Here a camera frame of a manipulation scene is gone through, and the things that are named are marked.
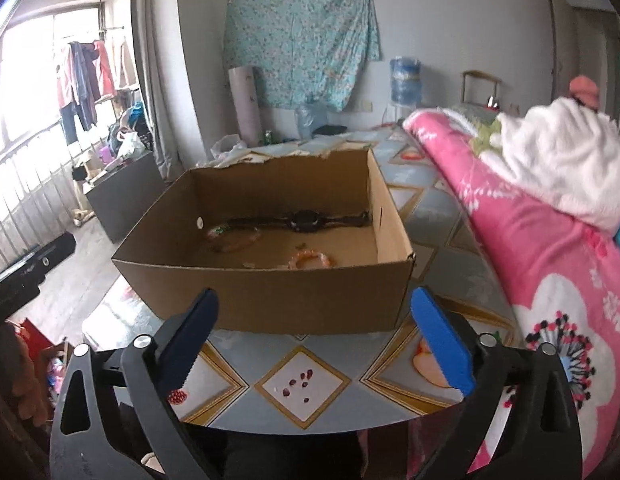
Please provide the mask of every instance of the bracelet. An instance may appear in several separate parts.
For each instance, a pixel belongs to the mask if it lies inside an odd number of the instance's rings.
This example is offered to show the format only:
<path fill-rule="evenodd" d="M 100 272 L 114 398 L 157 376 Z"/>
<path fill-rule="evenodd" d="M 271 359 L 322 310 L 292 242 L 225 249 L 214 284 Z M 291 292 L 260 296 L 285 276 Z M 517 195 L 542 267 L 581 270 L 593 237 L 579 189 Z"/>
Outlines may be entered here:
<path fill-rule="evenodd" d="M 292 258 L 290 258 L 290 261 L 288 262 L 287 266 L 291 270 L 298 270 L 299 268 L 298 265 L 301 262 L 304 262 L 305 260 L 312 260 L 313 258 L 320 259 L 322 267 L 327 268 L 327 267 L 332 266 L 330 257 L 326 253 L 322 253 L 320 251 L 315 251 L 312 249 L 305 249 L 305 250 L 302 250 L 296 253 L 294 256 L 292 256 Z"/>
<path fill-rule="evenodd" d="M 223 239 L 230 231 L 232 231 L 232 229 L 228 224 L 220 224 L 213 227 L 205 234 L 206 240 L 212 244 L 212 250 L 215 253 L 233 253 L 234 251 L 251 246 L 261 238 L 261 230 L 254 227 L 244 238 L 233 243 L 223 243 Z"/>

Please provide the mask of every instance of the electrical outlet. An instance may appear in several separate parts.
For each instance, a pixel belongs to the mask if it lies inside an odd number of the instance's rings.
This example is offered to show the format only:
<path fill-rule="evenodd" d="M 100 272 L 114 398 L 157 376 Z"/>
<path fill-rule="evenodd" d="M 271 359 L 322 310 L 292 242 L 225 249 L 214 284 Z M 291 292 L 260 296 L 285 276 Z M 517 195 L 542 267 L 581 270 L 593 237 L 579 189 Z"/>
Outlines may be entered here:
<path fill-rule="evenodd" d="M 371 112 L 372 108 L 372 101 L 369 99 L 359 99 L 354 103 L 355 112 Z"/>

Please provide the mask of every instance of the cardboard box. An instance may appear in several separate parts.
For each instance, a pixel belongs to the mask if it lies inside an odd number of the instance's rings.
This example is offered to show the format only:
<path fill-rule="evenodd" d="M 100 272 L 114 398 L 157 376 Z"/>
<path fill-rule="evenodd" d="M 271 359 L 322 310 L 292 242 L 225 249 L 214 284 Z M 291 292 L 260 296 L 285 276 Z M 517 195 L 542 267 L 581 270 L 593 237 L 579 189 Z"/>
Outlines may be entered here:
<path fill-rule="evenodd" d="M 225 254 L 205 240 L 211 227 L 230 218 L 308 209 L 327 216 L 369 211 L 372 222 L 313 234 L 267 228 L 252 246 Z M 282 269 L 301 244 L 324 251 L 334 266 Z M 364 150 L 187 171 L 112 260 L 163 319 L 184 312 L 210 287 L 219 296 L 216 328 L 288 334 L 392 330 L 413 267 L 392 196 L 372 152 Z"/>

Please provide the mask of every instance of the watch face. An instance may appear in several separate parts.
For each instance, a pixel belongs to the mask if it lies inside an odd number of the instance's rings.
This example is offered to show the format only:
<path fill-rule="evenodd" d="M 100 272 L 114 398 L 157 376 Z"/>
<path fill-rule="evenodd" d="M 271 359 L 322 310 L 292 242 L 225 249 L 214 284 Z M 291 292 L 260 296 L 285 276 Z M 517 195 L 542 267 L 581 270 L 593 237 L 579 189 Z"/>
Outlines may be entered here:
<path fill-rule="evenodd" d="M 311 233 L 320 229 L 322 218 L 316 211 L 304 210 L 294 213 L 290 218 L 290 224 L 295 231 Z"/>

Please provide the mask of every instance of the plastic bottle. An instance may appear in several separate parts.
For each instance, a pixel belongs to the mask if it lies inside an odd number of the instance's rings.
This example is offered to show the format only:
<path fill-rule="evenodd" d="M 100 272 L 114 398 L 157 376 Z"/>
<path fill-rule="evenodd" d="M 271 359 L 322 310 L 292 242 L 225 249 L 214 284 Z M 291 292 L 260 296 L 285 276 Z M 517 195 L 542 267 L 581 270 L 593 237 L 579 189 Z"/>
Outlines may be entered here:
<path fill-rule="evenodd" d="M 415 107 L 421 104 L 421 62 L 413 57 L 390 60 L 390 101 L 393 105 Z"/>

